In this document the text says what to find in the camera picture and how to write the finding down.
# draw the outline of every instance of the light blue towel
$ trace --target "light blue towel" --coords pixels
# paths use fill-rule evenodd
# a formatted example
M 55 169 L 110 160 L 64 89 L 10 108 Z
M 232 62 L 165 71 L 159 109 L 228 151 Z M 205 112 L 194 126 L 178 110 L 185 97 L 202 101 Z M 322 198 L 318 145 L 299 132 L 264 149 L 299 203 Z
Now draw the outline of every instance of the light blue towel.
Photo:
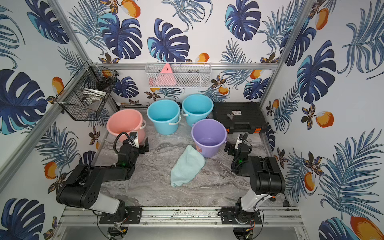
M 170 171 L 171 186 L 181 186 L 183 183 L 191 181 L 204 165 L 204 156 L 191 145 L 188 145 Z

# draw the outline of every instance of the pink bucket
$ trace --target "pink bucket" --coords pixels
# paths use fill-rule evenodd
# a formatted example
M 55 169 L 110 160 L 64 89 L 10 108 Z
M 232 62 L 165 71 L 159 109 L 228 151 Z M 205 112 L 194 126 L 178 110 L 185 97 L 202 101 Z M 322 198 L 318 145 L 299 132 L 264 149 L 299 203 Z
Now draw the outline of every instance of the pink bucket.
M 137 132 L 139 135 L 139 143 L 145 138 L 144 128 L 147 125 L 143 116 L 138 110 L 123 109 L 114 113 L 107 122 L 107 130 L 110 134 L 118 136 L 121 132 Z M 122 135 L 119 140 L 123 142 L 127 137 Z

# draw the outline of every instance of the purple bucket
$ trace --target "purple bucket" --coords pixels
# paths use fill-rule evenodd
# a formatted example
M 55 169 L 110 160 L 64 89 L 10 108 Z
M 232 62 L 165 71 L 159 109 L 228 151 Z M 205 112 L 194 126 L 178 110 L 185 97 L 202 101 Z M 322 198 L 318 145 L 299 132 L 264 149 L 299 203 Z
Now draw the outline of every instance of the purple bucket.
M 212 157 L 226 141 L 227 131 L 218 121 L 203 119 L 193 125 L 192 138 L 199 153 L 204 157 Z

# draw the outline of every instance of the bucket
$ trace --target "bucket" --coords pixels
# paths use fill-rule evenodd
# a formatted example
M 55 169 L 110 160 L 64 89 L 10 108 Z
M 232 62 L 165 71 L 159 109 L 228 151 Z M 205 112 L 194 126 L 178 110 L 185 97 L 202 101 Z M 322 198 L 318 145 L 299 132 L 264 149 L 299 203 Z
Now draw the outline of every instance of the bucket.
M 107 130 L 110 134 L 118 136 L 121 132 L 137 132 L 139 135 L 139 143 L 145 138 L 144 128 L 147 125 L 143 116 L 138 110 L 123 109 L 114 113 L 107 122 Z M 123 142 L 127 137 L 122 135 L 119 140 Z
M 170 135 L 179 127 L 180 107 L 172 100 L 164 99 L 152 103 L 147 110 L 148 118 L 161 135 Z
M 223 124 L 214 119 L 203 119 L 192 127 L 192 138 L 196 150 L 204 157 L 214 156 L 227 139 Z
M 192 94 L 184 99 L 181 104 L 183 116 L 187 118 L 189 126 L 207 118 L 214 108 L 212 100 L 203 94 Z

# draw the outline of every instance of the wire basket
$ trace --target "wire basket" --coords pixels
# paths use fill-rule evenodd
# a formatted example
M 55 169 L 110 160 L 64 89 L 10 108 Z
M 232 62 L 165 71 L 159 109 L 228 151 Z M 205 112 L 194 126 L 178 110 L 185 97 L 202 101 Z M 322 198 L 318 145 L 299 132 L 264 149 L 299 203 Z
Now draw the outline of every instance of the wire basket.
M 150 88 L 207 88 L 212 85 L 211 63 L 169 63 L 173 73 L 160 73 L 165 64 L 146 64 L 145 73 Z
M 56 101 L 75 121 L 97 121 L 115 86 L 118 74 L 105 67 L 89 66 L 87 63 L 80 70 L 83 69 L 86 71 L 83 71 L 68 96 L 60 102 Z

